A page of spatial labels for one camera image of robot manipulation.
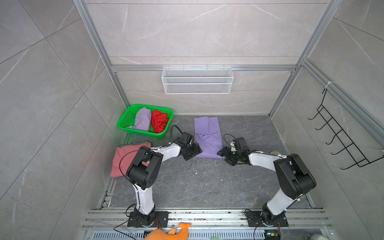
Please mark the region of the purple t-shirt with print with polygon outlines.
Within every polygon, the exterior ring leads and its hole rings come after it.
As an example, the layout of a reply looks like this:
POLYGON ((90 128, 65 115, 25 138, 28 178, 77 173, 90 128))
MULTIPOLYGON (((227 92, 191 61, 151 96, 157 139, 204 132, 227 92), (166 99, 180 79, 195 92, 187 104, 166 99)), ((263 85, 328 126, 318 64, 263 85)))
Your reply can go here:
POLYGON ((218 155, 223 148, 222 134, 218 117, 199 117, 194 119, 195 142, 202 153, 197 158, 222 159, 218 155))

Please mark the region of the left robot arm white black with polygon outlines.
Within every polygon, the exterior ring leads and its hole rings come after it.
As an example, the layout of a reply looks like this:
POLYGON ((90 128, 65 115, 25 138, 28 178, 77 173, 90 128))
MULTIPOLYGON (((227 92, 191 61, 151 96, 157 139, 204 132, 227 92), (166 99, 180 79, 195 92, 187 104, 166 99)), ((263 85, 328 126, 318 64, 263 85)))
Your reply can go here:
POLYGON ((134 187, 137 214, 148 219, 155 216, 156 207, 153 201, 152 186, 158 177, 162 162, 176 157, 182 157, 188 161, 202 152, 199 144, 195 143, 194 137, 186 132, 183 132, 176 140, 171 140, 161 147, 143 146, 132 151, 136 155, 124 177, 134 187))

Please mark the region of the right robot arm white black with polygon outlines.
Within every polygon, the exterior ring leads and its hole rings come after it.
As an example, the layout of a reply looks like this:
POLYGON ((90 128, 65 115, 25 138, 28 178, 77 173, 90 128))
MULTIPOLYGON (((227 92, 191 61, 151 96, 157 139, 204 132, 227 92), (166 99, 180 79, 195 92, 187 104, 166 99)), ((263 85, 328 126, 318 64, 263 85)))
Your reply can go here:
POLYGON ((231 166, 246 164, 262 167, 276 173, 279 190, 264 206, 261 217, 266 224, 281 217, 302 195, 317 186, 317 182, 301 157, 297 154, 281 155, 251 151, 244 138, 233 139, 218 155, 231 166))

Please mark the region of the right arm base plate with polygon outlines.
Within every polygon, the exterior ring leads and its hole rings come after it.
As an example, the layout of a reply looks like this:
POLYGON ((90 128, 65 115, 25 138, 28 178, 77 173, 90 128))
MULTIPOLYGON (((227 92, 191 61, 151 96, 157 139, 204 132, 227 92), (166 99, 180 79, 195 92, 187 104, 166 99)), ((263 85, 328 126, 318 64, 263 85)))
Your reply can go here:
POLYGON ((288 227, 288 221, 285 213, 274 216, 267 211, 251 211, 245 210, 249 227, 288 227))

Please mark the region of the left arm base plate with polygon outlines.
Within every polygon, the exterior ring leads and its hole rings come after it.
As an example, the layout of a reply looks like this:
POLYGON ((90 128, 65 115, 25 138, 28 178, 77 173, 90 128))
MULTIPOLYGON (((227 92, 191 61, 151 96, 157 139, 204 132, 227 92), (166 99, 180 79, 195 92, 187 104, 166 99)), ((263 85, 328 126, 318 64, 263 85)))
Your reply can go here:
POLYGON ((136 228, 165 228, 168 225, 169 212, 154 212, 149 215, 143 215, 140 212, 134 211, 130 213, 127 227, 136 228))

